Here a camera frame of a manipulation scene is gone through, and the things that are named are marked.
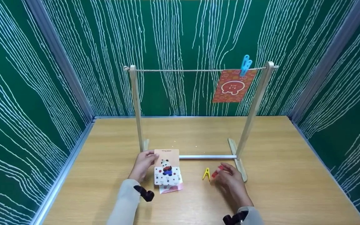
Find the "table surface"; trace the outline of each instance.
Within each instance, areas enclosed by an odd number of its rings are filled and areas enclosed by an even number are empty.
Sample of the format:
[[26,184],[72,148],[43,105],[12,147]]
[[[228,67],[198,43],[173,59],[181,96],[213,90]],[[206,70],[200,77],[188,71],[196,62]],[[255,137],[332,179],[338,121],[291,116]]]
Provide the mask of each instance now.
[[[149,149],[178,148],[180,155],[230,154],[246,117],[143,118]],[[121,182],[138,154],[134,118],[97,119],[44,224],[105,224]],[[266,225],[355,225],[360,215],[287,117],[256,117],[242,155],[246,187]],[[223,224],[232,204],[202,176],[220,161],[181,160],[184,190],[160,195],[153,171],[141,184],[134,224]]]

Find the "hand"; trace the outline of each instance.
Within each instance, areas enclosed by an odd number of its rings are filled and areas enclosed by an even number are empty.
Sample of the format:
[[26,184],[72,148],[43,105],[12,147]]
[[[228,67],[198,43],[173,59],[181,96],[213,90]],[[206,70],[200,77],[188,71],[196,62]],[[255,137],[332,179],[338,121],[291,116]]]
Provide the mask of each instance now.
[[215,177],[215,182],[230,193],[238,208],[254,206],[248,196],[241,173],[228,163],[222,162],[221,165],[223,170],[217,169],[218,174]]
[[138,154],[128,179],[133,179],[138,183],[141,183],[147,174],[148,168],[153,165],[155,160],[158,158],[159,155],[154,154],[154,150],[149,150]]

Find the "clothesline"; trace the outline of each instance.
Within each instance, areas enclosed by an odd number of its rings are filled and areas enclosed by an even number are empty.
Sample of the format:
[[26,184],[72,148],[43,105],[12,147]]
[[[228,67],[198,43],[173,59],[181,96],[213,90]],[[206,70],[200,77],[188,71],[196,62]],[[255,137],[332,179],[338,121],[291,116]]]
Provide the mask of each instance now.
[[[248,70],[263,70],[263,69],[266,69],[266,67],[251,68]],[[123,66],[123,70],[129,71],[130,67]],[[135,69],[135,71],[138,71],[138,72],[221,72],[222,70],[139,70],[139,69]]]

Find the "wrist strap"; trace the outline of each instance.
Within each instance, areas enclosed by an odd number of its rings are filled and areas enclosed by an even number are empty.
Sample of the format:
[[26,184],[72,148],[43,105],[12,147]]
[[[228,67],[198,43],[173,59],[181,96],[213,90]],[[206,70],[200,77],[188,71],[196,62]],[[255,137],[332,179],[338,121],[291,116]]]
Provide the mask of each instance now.
[[135,185],[134,189],[141,194],[141,197],[143,197],[145,201],[149,202],[154,199],[155,194],[153,191],[146,191],[145,188],[140,185]]
[[231,217],[230,215],[226,215],[225,217],[223,217],[223,222],[225,225],[235,225],[237,223],[242,223],[242,221],[245,220],[245,218],[248,215],[248,210],[247,211],[241,211],[237,214],[235,214],[233,217]]

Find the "sleeve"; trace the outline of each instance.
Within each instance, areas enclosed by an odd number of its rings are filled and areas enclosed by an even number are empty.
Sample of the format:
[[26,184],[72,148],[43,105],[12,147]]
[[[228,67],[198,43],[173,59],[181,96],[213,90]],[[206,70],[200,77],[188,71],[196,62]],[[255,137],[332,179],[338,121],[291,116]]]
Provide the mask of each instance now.
[[133,179],[126,179],[121,183],[117,201],[106,223],[107,225],[133,225],[135,211],[141,195],[134,189],[135,185],[139,185],[139,183]]
[[247,211],[248,215],[241,225],[263,225],[263,219],[259,214],[259,211],[253,206],[244,206],[238,209],[237,212]]

